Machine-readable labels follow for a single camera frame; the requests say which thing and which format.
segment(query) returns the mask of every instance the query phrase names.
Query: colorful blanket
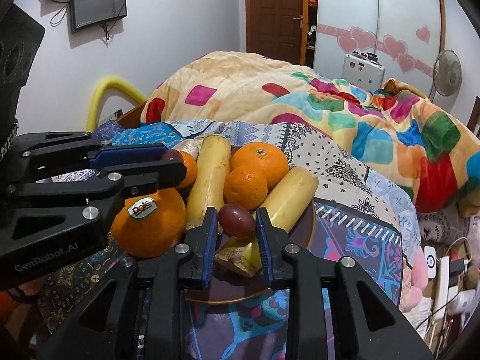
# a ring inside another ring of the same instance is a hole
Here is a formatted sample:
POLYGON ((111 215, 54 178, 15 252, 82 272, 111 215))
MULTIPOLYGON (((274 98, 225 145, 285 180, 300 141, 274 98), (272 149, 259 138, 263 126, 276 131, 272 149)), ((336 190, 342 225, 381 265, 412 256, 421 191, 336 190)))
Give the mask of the colorful blanket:
POLYGON ((300 122, 331 137, 405 190, 418 212, 461 200, 480 208, 480 142, 411 86, 390 79, 375 93, 257 54, 213 52, 157 88, 144 124, 170 120, 300 122))

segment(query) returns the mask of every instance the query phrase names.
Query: sliding wardrobe door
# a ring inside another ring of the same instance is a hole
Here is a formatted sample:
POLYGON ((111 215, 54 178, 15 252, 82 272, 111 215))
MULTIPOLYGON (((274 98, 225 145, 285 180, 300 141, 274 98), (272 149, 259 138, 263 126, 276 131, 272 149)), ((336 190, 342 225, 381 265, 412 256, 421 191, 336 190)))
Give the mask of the sliding wardrobe door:
POLYGON ((440 37, 440 0, 380 0, 377 54, 386 79, 404 81, 428 96, 440 37))
POLYGON ((318 0, 313 69, 340 78, 346 53, 374 52, 377 24, 378 0, 318 0))

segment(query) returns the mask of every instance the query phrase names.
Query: pink stuffed toy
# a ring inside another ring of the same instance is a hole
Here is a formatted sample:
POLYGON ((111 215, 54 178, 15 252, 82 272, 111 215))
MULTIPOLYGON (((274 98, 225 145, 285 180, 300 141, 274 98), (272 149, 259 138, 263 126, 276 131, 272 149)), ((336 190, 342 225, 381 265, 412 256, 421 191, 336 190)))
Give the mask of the pink stuffed toy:
POLYGON ((428 267, 423 250, 419 247, 415 263, 412 268, 411 287, 406 300, 404 311, 410 311, 419 305, 423 290, 428 285, 428 267))

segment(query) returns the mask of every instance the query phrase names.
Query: pink heart sticker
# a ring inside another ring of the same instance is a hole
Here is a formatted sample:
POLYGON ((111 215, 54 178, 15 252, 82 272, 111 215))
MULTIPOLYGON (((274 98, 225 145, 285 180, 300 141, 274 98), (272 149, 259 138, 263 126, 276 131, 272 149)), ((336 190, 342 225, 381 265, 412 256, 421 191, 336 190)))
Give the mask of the pink heart sticker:
POLYGON ((347 38, 345 35, 337 37, 337 43, 345 53, 351 53, 359 47, 359 43, 356 39, 347 38))
POLYGON ((430 31, 428 27, 422 27, 417 30, 417 38, 419 38, 421 41, 428 43, 430 40, 430 31))
POLYGON ((373 32, 363 31, 359 27, 352 27, 350 29, 350 35, 358 42, 358 48, 362 51, 365 51, 375 46, 375 41, 377 37, 373 32))
POLYGON ((383 44, 393 60, 396 60, 399 54, 406 54, 409 49, 405 42, 396 40, 392 35, 385 35, 383 44))
POLYGON ((397 62, 404 73, 411 71, 415 67, 415 60, 411 56, 398 54, 397 62))

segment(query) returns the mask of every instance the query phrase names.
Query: wooden headboard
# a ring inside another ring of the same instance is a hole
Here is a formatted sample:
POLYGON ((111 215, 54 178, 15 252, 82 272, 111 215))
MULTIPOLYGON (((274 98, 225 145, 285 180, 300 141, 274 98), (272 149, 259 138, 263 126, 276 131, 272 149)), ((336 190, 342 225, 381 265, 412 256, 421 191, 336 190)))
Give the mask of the wooden headboard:
POLYGON ((469 123, 466 125, 471 132, 473 132, 477 138, 480 138, 480 98, 477 96, 475 104, 473 105, 472 114, 470 115, 469 123))
POLYGON ((123 114, 117 119, 117 123, 126 130, 128 128, 140 127, 140 115, 142 114, 145 103, 136 106, 134 109, 129 110, 126 114, 123 114))

